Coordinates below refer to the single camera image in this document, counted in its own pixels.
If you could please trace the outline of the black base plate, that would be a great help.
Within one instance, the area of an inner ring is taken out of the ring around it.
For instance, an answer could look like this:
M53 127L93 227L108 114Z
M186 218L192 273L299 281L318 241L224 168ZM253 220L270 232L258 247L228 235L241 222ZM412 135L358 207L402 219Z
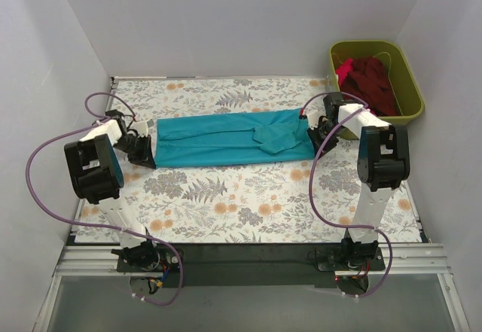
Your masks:
M361 276L386 268L380 248L338 243L176 243L143 257L113 249L117 271L154 277L165 288L315 285L333 288L339 271Z

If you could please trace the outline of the floral table mat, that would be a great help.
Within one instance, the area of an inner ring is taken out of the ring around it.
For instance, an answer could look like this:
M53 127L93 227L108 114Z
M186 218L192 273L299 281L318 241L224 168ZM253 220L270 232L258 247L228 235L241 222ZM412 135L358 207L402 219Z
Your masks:
M111 106L140 120L322 107L322 79L126 80ZM122 159L124 195L166 242L338 242L361 191L358 145L318 163L150 170Z

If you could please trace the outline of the dark red garment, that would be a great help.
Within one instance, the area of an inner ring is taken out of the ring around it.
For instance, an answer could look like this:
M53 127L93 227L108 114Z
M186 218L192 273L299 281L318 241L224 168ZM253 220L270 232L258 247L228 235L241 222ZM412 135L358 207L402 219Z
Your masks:
M364 100L379 117L398 115L389 76L378 58L353 59L352 71L339 88L341 92Z

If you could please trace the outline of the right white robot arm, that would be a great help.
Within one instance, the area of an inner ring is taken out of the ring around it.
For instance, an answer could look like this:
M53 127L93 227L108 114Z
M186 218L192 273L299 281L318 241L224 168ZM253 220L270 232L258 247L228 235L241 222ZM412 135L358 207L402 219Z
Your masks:
M300 119L307 120L307 133L319 160L338 143L346 129L358 139L357 173L361 193L352 223L344 227L341 242L314 254L318 267L335 270L366 270L380 263L378 238L386 205L410 174L410 152L405 126L378 118L368 103L349 93L320 93L325 110L302 107Z

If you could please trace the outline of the teal t shirt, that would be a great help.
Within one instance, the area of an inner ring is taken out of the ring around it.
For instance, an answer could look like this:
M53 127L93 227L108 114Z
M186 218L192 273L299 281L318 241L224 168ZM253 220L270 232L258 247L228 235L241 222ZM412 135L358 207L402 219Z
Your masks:
M157 121L156 167L209 167L314 158L299 110L211 114Z

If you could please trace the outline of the aluminium frame rail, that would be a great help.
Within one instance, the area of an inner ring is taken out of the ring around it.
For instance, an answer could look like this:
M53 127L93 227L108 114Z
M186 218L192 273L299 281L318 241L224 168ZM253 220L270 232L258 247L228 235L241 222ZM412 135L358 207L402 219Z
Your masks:
M141 276L145 271L125 264L112 254L114 245L68 245L57 263L58 276ZM176 243L186 267L309 267L312 270L349 276L358 270L369 275L381 275L390 268L391 274L448 274L452 272L443 246L431 243L395 243L379 245L377 256L367 267L349 268L336 255L337 243L273 243L215 244Z

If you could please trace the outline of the green plastic bin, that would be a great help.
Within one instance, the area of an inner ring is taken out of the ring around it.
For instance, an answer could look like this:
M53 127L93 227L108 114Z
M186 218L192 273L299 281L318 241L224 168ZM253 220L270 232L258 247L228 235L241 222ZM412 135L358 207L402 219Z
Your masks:
M381 120L394 125L406 125L422 114L424 102L404 55L396 45L388 41L341 41L334 44L330 49L329 61L330 77L328 81L331 89L340 92L335 70L346 59L358 59L369 56L378 58L385 66L398 109L397 116L379 117L368 106L371 113ZM344 93L342 98L350 101L352 99L351 96L349 93Z

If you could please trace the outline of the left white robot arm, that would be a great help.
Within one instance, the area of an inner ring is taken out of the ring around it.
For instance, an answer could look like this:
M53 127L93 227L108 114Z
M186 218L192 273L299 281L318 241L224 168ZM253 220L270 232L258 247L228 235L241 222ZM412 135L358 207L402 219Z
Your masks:
M155 169L149 134L153 125L141 120L127 126L124 114L113 110L82 139L64 146L74 192L104 214L122 248L139 247L148 241L148 232L121 194L124 174L115 151L124 152L135 166Z

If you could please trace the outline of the pink garment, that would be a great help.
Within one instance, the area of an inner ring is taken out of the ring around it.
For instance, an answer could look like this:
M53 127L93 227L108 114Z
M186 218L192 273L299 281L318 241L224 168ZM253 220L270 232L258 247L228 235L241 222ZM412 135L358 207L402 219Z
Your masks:
M336 70L335 75L337 76L338 86L341 87L346 77L352 71L353 59L346 59Z

